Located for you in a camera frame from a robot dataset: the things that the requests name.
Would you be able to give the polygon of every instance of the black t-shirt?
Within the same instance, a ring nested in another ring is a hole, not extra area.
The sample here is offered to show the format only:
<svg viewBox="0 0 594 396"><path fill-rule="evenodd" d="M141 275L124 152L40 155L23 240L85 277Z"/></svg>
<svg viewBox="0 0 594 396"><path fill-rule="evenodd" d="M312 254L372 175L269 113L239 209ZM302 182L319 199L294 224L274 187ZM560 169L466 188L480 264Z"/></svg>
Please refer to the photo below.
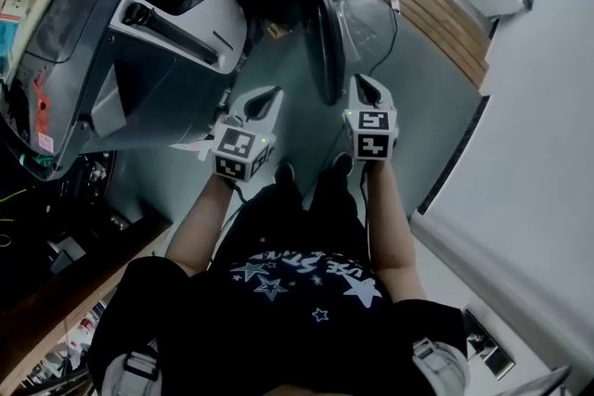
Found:
<svg viewBox="0 0 594 396"><path fill-rule="evenodd" d="M97 385L116 356L155 337L165 395L262 395L282 384L433 394L413 343L427 337L466 354L458 309L392 304L369 269L323 252L264 252L191 278L164 258L131 262L89 354Z"/></svg>

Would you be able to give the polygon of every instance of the wooden floor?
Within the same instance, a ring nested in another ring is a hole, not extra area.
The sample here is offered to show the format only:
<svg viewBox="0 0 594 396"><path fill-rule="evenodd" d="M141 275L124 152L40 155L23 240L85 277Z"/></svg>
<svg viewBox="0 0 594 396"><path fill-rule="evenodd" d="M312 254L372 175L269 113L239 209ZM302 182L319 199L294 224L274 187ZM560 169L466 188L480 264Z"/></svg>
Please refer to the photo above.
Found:
<svg viewBox="0 0 594 396"><path fill-rule="evenodd" d="M487 33L453 0L400 0L401 14L434 42L479 88L488 65Z"/></svg>

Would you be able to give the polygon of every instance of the black shoe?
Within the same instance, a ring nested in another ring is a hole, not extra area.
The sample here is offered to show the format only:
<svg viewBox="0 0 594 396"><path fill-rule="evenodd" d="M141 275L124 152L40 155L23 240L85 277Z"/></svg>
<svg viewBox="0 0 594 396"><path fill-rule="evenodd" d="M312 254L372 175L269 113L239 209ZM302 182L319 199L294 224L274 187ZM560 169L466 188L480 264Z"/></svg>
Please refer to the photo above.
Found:
<svg viewBox="0 0 594 396"><path fill-rule="evenodd" d="M274 183L276 185L290 184L295 181L295 170L288 162L277 165L274 172Z"/></svg>
<svg viewBox="0 0 594 396"><path fill-rule="evenodd" d="M341 152L332 162L332 169L344 176L349 176L355 167L355 159L348 152Z"/></svg>

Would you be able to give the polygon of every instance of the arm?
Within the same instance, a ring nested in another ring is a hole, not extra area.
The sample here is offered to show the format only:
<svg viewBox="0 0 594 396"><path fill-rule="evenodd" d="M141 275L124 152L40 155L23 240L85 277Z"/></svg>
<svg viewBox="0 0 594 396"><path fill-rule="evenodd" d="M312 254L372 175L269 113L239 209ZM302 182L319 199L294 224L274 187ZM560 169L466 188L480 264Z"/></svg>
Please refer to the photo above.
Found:
<svg viewBox="0 0 594 396"><path fill-rule="evenodd" d="M415 266L415 245L389 162L371 167L368 194L369 247L377 277L393 302L425 299Z"/></svg>
<svg viewBox="0 0 594 396"><path fill-rule="evenodd" d="M206 271L221 232L233 190L212 175L184 221L175 231L165 257L190 276Z"/></svg>

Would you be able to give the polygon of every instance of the person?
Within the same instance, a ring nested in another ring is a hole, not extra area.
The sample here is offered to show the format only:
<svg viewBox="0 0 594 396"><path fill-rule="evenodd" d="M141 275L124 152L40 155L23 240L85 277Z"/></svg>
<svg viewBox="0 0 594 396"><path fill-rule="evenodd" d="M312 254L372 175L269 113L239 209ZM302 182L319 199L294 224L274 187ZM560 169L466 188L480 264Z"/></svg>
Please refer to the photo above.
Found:
<svg viewBox="0 0 594 396"><path fill-rule="evenodd" d="M162 394L435 394L413 345L465 355L461 312L426 301L390 162L368 166L368 237L353 167L340 154L305 211L278 166L211 262L233 193L213 175L165 257L128 265L90 348L97 388L118 355L156 339Z"/></svg>

